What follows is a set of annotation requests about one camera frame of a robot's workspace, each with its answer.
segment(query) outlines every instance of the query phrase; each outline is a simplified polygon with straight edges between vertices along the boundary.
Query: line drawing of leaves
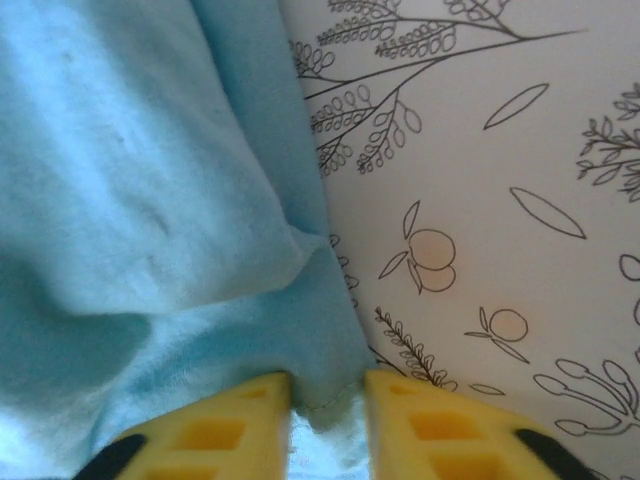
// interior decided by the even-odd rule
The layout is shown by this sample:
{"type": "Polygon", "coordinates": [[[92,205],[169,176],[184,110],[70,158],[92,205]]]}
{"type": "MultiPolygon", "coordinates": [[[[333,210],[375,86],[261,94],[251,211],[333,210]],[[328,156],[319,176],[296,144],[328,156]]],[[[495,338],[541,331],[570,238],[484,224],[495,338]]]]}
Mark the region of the line drawing of leaves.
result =
{"type": "Polygon", "coordinates": [[[416,264],[411,260],[407,260],[407,268],[409,269],[409,273],[411,274],[413,283],[415,283],[416,287],[418,287],[418,295],[420,295],[424,286],[422,285],[422,280],[420,279],[420,274],[418,273],[416,264]]]}
{"type": "Polygon", "coordinates": [[[624,278],[631,282],[640,282],[640,258],[624,253],[620,255],[618,265],[624,278]]]}
{"type": "Polygon", "coordinates": [[[589,370],[586,366],[573,360],[559,358],[556,367],[569,378],[579,382],[588,382],[591,392],[595,385],[606,394],[607,400],[596,398],[591,393],[569,387],[561,380],[543,374],[536,374],[533,380],[546,392],[558,396],[568,397],[573,400],[591,405],[611,417],[613,423],[606,426],[590,426],[573,419],[560,419],[554,423],[556,427],[574,437],[582,437],[588,434],[594,435],[621,435],[632,427],[640,428],[640,416],[638,406],[640,395],[638,388],[628,372],[618,363],[612,360],[604,360],[602,369],[606,377],[600,376],[589,370]]]}
{"type": "Polygon", "coordinates": [[[548,200],[520,187],[511,187],[509,191],[520,206],[543,225],[570,237],[587,239],[578,222],[548,200]]]}
{"type": "Polygon", "coordinates": [[[527,360],[520,352],[518,352],[515,348],[513,348],[510,345],[507,345],[505,342],[503,342],[502,340],[499,340],[497,338],[492,338],[491,341],[493,342],[493,344],[495,346],[497,346],[498,348],[500,348],[503,352],[505,352],[508,355],[511,355],[513,358],[515,358],[516,360],[521,361],[522,363],[531,363],[529,362],[529,360],[527,360]]]}
{"type": "Polygon", "coordinates": [[[314,49],[308,43],[289,42],[293,54],[293,61],[298,75],[311,74],[322,79],[320,72],[333,65],[336,60],[334,52],[324,52],[321,48],[314,49]]]}
{"type": "Polygon", "coordinates": [[[483,332],[464,332],[467,337],[476,337],[476,338],[491,338],[491,335],[483,332]]]}
{"type": "Polygon", "coordinates": [[[487,323],[487,312],[484,310],[484,307],[480,307],[480,326],[485,332],[489,331],[487,323]]]}
{"type": "MultiPolygon", "coordinates": [[[[640,282],[640,259],[635,255],[628,253],[620,255],[618,268],[622,276],[630,282],[640,282]]],[[[640,325],[640,298],[633,307],[633,319],[640,325]]]]}
{"type": "MultiPolygon", "coordinates": [[[[313,68],[310,72],[299,74],[298,78],[304,79],[305,85],[310,88],[305,95],[305,100],[311,101],[313,98],[352,88],[362,81],[373,81],[374,78],[388,74],[393,75],[394,80],[384,87],[387,94],[382,93],[382,96],[385,100],[390,97],[397,99],[398,94],[409,82],[423,76],[427,70],[446,60],[585,31],[583,29],[542,35],[521,35],[514,32],[500,18],[508,0],[447,0],[447,2],[449,3],[446,4],[448,6],[446,10],[449,15],[444,14],[446,18],[441,18],[442,15],[438,18],[431,16],[416,18],[403,15],[399,8],[401,0],[329,0],[327,5],[330,11],[338,14],[339,17],[336,22],[332,22],[333,25],[330,28],[323,29],[316,36],[320,47],[353,42],[366,44],[373,41],[375,45],[371,54],[383,58],[385,62],[393,62],[395,65],[378,67],[373,71],[345,78],[340,76],[342,71],[337,68],[339,62],[335,61],[336,52],[323,51],[322,55],[331,54],[324,60],[327,65],[323,68],[327,71],[333,70],[338,76],[331,77],[324,70],[318,74],[313,71],[313,68]],[[478,32],[482,40],[477,41],[475,35],[471,35],[471,40],[468,42],[458,41],[458,31],[461,28],[465,29],[465,33],[478,32]],[[491,33],[492,40],[484,40],[486,33],[491,33]]],[[[313,51],[310,55],[323,65],[319,60],[320,53],[316,54],[313,51]]],[[[361,174],[371,173],[393,157],[395,147],[403,148],[407,133],[417,133],[422,130],[422,120],[418,112],[406,108],[406,105],[400,101],[395,102],[394,112],[397,112],[397,115],[394,113],[393,124],[384,125],[380,131],[374,129],[370,132],[369,135],[373,134],[379,141],[372,142],[372,139],[366,135],[354,135],[346,143],[343,142],[348,131],[356,129],[361,131],[368,127],[360,123],[354,126],[353,122],[348,129],[342,130],[335,138],[331,138],[331,135],[316,134],[316,137],[322,138],[318,142],[317,152],[322,157],[319,164],[323,177],[339,170],[346,163],[355,163],[357,171],[361,174]],[[363,143],[363,138],[369,140],[364,141],[366,145],[360,145],[363,143]]],[[[372,112],[367,112],[363,121],[364,118],[372,115],[372,112]]],[[[333,116],[336,118],[330,123],[333,125],[332,128],[335,128],[335,125],[343,128],[342,114],[334,112],[333,116]]],[[[634,199],[636,197],[640,199],[640,189],[637,195],[635,193],[633,195],[634,199]]]]}
{"type": "Polygon", "coordinates": [[[389,260],[389,262],[387,262],[385,267],[382,269],[382,272],[380,272],[380,275],[378,275],[378,280],[381,280],[387,275],[390,275],[391,273],[393,273],[395,269],[398,268],[398,266],[406,258],[407,255],[409,255],[408,251],[400,252],[394,255],[393,258],[389,260]]]}
{"type": "Polygon", "coordinates": [[[483,130],[500,125],[529,108],[549,88],[548,83],[533,85],[508,100],[495,111],[484,124],[483,130]]]}
{"type": "Polygon", "coordinates": [[[388,38],[376,46],[382,58],[424,58],[449,52],[456,46],[456,25],[446,21],[415,22],[415,28],[397,38],[388,38]]]}
{"type": "Polygon", "coordinates": [[[593,181],[592,185],[595,187],[598,185],[604,185],[605,183],[609,183],[611,180],[616,178],[621,168],[622,168],[622,164],[615,165],[613,168],[610,168],[609,170],[605,171],[603,174],[598,175],[598,177],[596,177],[596,179],[593,181]]]}
{"type": "MultiPolygon", "coordinates": [[[[395,346],[403,348],[399,353],[400,357],[405,360],[405,364],[409,368],[413,378],[430,382],[436,387],[440,387],[449,391],[455,391],[458,383],[453,380],[447,380],[448,372],[444,369],[434,371],[433,364],[435,356],[432,354],[424,354],[424,344],[414,344],[411,334],[404,334],[404,326],[400,320],[393,322],[390,313],[382,313],[381,307],[375,309],[375,321],[385,326],[384,335],[391,339],[391,343],[395,346]]],[[[369,347],[378,357],[378,363],[385,364],[400,372],[404,376],[408,376],[404,371],[391,363],[388,359],[379,354],[372,347],[369,347]]]]}
{"type": "Polygon", "coordinates": [[[418,209],[420,208],[420,200],[415,202],[407,213],[404,215],[404,219],[402,221],[402,230],[404,232],[404,239],[407,240],[411,232],[413,231],[413,226],[416,223],[416,218],[418,217],[418,209]]]}
{"type": "Polygon", "coordinates": [[[482,383],[471,383],[469,384],[469,388],[471,388],[472,390],[475,390],[478,393],[483,393],[485,395],[494,395],[494,396],[506,395],[506,393],[504,393],[499,388],[492,387],[491,385],[484,385],[482,383]]]}
{"type": "Polygon", "coordinates": [[[470,22],[481,22],[497,21],[509,0],[444,0],[444,3],[452,15],[464,13],[470,22]]]}
{"type": "Polygon", "coordinates": [[[638,298],[636,306],[633,308],[633,319],[640,325],[640,298],[638,298]]]}
{"type": "MultiPolygon", "coordinates": [[[[347,286],[347,290],[350,292],[360,285],[360,280],[345,272],[344,268],[349,265],[349,257],[347,257],[346,255],[338,254],[336,247],[339,243],[340,237],[338,235],[336,235],[335,233],[329,235],[329,244],[338,257],[338,263],[340,264],[340,268],[342,269],[344,283],[347,286]]],[[[351,297],[351,305],[353,306],[353,308],[356,308],[358,306],[358,301],[353,296],[351,297]]]]}
{"type": "Polygon", "coordinates": [[[627,123],[640,113],[637,86],[638,82],[635,82],[632,91],[624,92],[621,100],[613,102],[616,109],[624,112],[616,121],[604,115],[598,124],[595,118],[590,118],[588,129],[582,132],[586,141],[580,157],[591,154],[601,159],[576,162],[580,168],[578,180],[592,172],[596,174],[592,186],[605,185],[617,178],[624,179],[624,185],[618,191],[627,195],[629,203],[640,200],[640,128],[632,130],[627,123]]]}

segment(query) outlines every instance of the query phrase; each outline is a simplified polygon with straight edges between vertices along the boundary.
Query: plant stem drawing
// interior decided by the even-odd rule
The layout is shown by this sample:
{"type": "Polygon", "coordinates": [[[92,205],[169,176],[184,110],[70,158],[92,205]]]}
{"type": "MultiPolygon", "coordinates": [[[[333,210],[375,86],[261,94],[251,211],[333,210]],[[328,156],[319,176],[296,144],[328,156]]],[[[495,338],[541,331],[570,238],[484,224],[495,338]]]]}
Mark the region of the plant stem drawing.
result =
{"type": "MultiPolygon", "coordinates": [[[[347,289],[351,291],[354,288],[357,288],[360,285],[360,280],[345,273],[344,271],[345,267],[349,265],[349,257],[345,255],[339,255],[336,251],[336,246],[340,243],[340,237],[338,235],[331,234],[329,236],[329,242],[331,244],[331,248],[333,248],[334,252],[336,252],[336,254],[338,255],[338,262],[340,263],[340,267],[342,267],[342,271],[344,273],[344,283],[347,285],[347,289]]],[[[351,297],[351,303],[353,305],[353,308],[356,308],[358,306],[358,301],[353,297],[351,297]]]]}
{"type": "MultiPolygon", "coordinates": [[[[422,131],[422,119],[402,101],[402,90],[430,68],[465,55],[577,33],[516,32],[502,18],[509,0],[443,1],[445,12],[436,18],[404,14],[401,0],[328,0],[329,10],[339,18],[317,35],[319,47],[292,43],[298,78],[315,112],[311,124],[323,176],[350,161],[362,174],[373,172],[393,159],[408,134],[422,131]],[[351,78],[327,73],[337,70],[336,53],[323,49],[356,42],[373,43],[372,59],[378,59],[380,67],[351,78]],[[380,86],[377,79],[383,77],[380,86]]],[[[520,108],[513,115],[544,93],[541,85],[523,92],[522,103],[513,100],[513,107],[520,108]],[[527,95],[535,98],[527,103],[527,95]]]]}
{"type": "MultiPolygon", "coordinates": [[[[432,354],[424,353],[424,344],[413,343],[413,337],[409,333],[405,333],[404,325],[401,321],[394,322],[390,313],[383,313],[382,308],[377,307],[376,322],[384,325],[384,335],[391,339],[391,343],[401,348],[400,356],[404,359],[406,366],[413,378],[430,382],[436,387],[445,390],[454,391],[458,388],[458,383],[453,380],[447,380],[447,371],[444,369],[434,370],[433,363],[435,357],[432,354]]],[[[378,363],[387,365],[397,372],[407,376],[400,368],[382,356],[373,347],[369,347],[376,355],[378,363]]]]}
{"type": "Polygon", "coordinates": [[[549,375],[534,375],[533,379],[540,388],[552,395],[565,396],[591,405],[613,420],[613,423],[606,426],[592,426],[577,420],[561,419],[555,422],[559,429],[569,435],[581,437],[589,434],[621,435],[632,427],[640,428],[640,395],[627,371],[619,364],[612,360],[602,362],[604,375],[597,375],[581,363],[563,358],[556,360],[556,366],[569,378],[599,387],[607,399],[596,398],[589,393],[571,388],[549,375]]]}
{"type": "Polygon", "coordinates": [[[520,112],[526,110],[542,96],[544,92],[549,88],[548,83],[541,83],[525,89],[517,94],[511,100],[502,105],[496,112],[489,117],[489,120],[484,124],[483,130],[488,130],[492,127],[500,125],[510,118],[515,117],[520,112]]]}
{"type": "Polygon", "coordinates": [[[529,323],[515,310],[503,308],[496,310],[489,320],[483,307],[480,307],[481,332],[465,332],[468,337],[484,338],[522,363],[530,363],[524,355],[509,345],[523,340],[529,333],[529,323]]]}
{"type": "MultiPolygon", "coordinates": [[[[624,278],[630,282],[640,282],[640,259],[638,257],[629,254],[620,255],[618,264],[624,278]]],[[[633,307],[633,318],[640,325],[640,298],[633,307]]]]}
{"type": "Polygon", "coordinates": [[[583,240],[587,239],[584,230],[578,225],[578,222],[549,200],[529,192],[524,188],[511,187],[509,191],[520,206],[543,225],[570,237],[581,238],[583,240]]]}
{"type": "Polygon", "coordinates": [[[402,231],[406,247],[387,262],[378,279],[387,277],[405,264],[418,295],[424,291],[443,292],[451,288],[456,280],[457,274],[452,266],[456,258],[456,246],[449,235],[439,230],[415,230],[419,209],[418,200],[404,215],[402,231]]]}
{"type": "Polygon", "coordinates": [[[589,177],[591,184],[598,186],[621,177],[624,183],[618,191],[634,203],[640,200],[640,82],[622,93],[613,106],[619,110],[615,120],[606,115],[602,122],[591,118],[582,132],[586,140],[581,159],[576,162],[580,167],[578,180],[589,177]],[[590,159],[594,154],[597,160],[590,159]]]}

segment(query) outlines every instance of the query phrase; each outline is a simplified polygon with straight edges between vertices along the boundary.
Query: leafy branch drawing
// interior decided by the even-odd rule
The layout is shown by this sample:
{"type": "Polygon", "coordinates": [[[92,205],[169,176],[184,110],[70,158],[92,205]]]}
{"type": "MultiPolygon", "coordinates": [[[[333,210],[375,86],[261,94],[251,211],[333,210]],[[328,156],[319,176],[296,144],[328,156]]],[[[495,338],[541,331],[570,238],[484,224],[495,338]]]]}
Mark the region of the leafy branch drawing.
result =
{"type": "MultiPolygon", "coordinates": [[[[435,361],[435,356],[424,353],[424,344],[414,344],[413,337],[411,334],[405,332],[404,325],[401,321],[397,320],[394,322],[391,318],[391,314],[388,312],[383,313],[382,308],[380,307],[377,307],[375,312],[376,322],[384,325],[385,327],[383,332],[384,335],[391,339],[391,343],[393,345],[401,348],[400,357],[404,359],[413,378],[430,382],[436,387],[441,387],[449,391],[454,391],[458,388],[457,382],[447,380],[448,373],[446,370],[434,370],[433,363],[435,361]]],[[[370,347],[370,349],[378,358],[378,363],[387,365],[406,376],[400,368],[394,365],[373,347],[370,347]]]]}
{"type": "Polygon", "coordinates": [[[620,112],[617,119],[605,115],[598,122],[591,118],[589,128],[582,132],[586,141],[580,152],[582,158],[576,162],[580,167],[578,180],[591,175],[595,177],[591,184],[599,186],[622,177],[624,183],[618,191],[634,203],[640,200],[640,128],[634,129],[630,123],[640,114],[640,83],[635,82],[631,91],[622,93],[613,106],[620,112]],[[598,160],[587,158],[594,154],[598,160]]]}
{"type": "Polygon", "coordinates": [[[317,35],[319,47],[292,43],[298,78],[310,91],[306,100],[316,105],[311,126],[323,176],[350,161],[362,174],[373,172],[394,158],[409,134],[420,133],[422,119],[402,101],[402,89],[438,63],[576,33],[517,33],[502,19],[509,0],[443,2],[445,13],[436,18],[404,14],[401,0],[328,0],[329,10],[340,18],[317,35]],[[337,70],[336,54],[323,48],[355,42],[373,43],[371,53],[380,67],[352,78],[327,74],[337,70]]]}
{"type": "Polygon", "coordinates": [[[595,398],[584,391],[573,389],[549,375],[534,375],[533,379],[540,388],[552,395],[573,398],[591,405],[614,420],[613,423],[601,427],[587,425],[577,420],[562,419],[555,422],[559,429],[569,435],[581,437],[588,434],[621,435],[631,427],[640,427],[640,412],[638,411],[640,395],[627,371],[619,364],[612,360],[602,362],[605,375],[597,375],[581,363],[562,358],[556,361],[556,366],[569,378],[590,382],[600,387],[609,399],[604,401],[595,398]]]}
{"type": "MultiPolygon", "coordinates": [[[[340,237],[332,233],[329,236],[329,243],[331,244],[331,248],[333,248],[334,252],[338,256],[338,262],[340,263],[340,267],[342,268],[342,273],[344,275],[344,283],[347,285],[347,289],[349,290],[349,292],[351,292],[351,290],[357,288],[360,285],[360,280],[345,272],[345,267],[349,265],[350,260],[346,255],[340,255],[337,252],[336,247],[340,243],[340,237]]],[[[358,301],[355,298],[351,297],[351,304],[353,305],[353,308],[356,308],[358,306],[358,301]]]]}

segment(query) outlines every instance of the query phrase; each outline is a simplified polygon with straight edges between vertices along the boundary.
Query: fruit drawing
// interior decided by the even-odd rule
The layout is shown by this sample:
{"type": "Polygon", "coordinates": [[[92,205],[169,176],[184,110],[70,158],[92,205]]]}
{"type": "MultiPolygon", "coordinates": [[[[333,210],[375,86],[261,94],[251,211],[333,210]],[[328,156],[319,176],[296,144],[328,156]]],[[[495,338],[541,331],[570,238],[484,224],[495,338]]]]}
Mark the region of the fruit drawing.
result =
{"type": "Polygon", "coordinates": [[[485,338],[502,350],[507,355],[512,356],[522,363],[529,363],[520,352],[509,343],[519,342],[529,333],[527,320],[515,310],[503,308],[496,310],[491,318],[487,320],[487,313],[480,307],[480,327],[481,332],[465,332],[467,337],[485,338]]]}
{"type": "Polygon", "coordinates": [[[449,235],[439,230],[414,229],[419,208],[418,200],[405,214],[403,233],[406,248],[387,262],[378,279],[385,278],[401,264],[405,264],[418,288],[418,295],[424,291],[444,292],[456,281],[456,270],[453,267],[456,246],[449,235]]]}

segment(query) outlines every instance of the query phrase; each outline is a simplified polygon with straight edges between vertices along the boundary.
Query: fabric fold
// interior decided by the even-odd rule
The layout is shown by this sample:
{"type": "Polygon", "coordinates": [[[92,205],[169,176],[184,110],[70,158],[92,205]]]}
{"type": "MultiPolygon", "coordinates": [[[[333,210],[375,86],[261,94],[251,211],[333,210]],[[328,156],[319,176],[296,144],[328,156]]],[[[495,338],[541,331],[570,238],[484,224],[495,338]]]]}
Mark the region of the fabric fold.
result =
{"type": "Polygon", "coordinates": [[[269,371],[331,404],[374,362],[327,225],[275,1],[1,3],[0,478],[269,371]]]}

